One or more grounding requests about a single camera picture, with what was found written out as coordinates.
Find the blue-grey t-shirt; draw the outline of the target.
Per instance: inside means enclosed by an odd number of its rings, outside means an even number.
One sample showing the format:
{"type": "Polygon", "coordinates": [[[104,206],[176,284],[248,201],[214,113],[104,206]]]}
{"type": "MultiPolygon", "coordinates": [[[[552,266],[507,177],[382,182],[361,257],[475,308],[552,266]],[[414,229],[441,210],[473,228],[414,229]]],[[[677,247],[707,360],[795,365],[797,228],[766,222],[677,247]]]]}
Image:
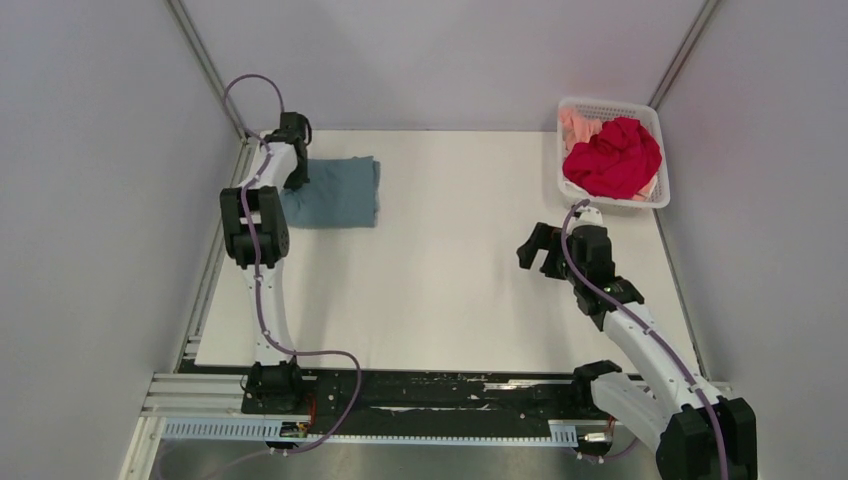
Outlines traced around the blue-grey t-shirt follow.
{"type": "Polygon", "coordinates": [[[377,225],[381,163],[372,156],[314,159],[309,182],[281,193],[287,223],[299,229],[357,229],[377,225]]]}

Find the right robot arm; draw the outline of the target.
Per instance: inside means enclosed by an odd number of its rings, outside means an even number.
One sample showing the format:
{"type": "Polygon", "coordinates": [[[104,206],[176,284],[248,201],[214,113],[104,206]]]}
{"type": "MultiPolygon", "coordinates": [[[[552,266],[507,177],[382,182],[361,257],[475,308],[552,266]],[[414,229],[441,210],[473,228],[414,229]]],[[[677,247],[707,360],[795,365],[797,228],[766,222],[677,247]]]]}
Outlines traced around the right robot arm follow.
{"type": "Polygon", "coordinates": [[[584,417],[601,412],[625,425],[654,454],[663,479],[756,479],[756,415],[693,369],[664,339],[639,290],[616,272],[605,227],[534,226],[517,249],[521,268],[546,254],[541,273],[572,284],[578,309],[626,355],[644,381],[612,361],[574,371],[571,403],[584,417]]]}

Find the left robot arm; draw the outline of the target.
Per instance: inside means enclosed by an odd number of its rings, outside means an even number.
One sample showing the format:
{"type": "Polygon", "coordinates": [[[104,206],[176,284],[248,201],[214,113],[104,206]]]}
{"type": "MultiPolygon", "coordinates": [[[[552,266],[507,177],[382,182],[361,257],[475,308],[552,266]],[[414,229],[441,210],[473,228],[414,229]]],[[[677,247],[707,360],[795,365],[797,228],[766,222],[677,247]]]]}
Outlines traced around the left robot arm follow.
{"type": "Polygon", "coordinates": [[[281,192],[308,183],[311,135],[304,115],[281,113],[278,127],[257,137],[258,166],[219,194],[225,250],[242,272],[253,321],[242,404],[248,414],[292,414],[306,399],[283,298],[290,235],[281,192]]]}

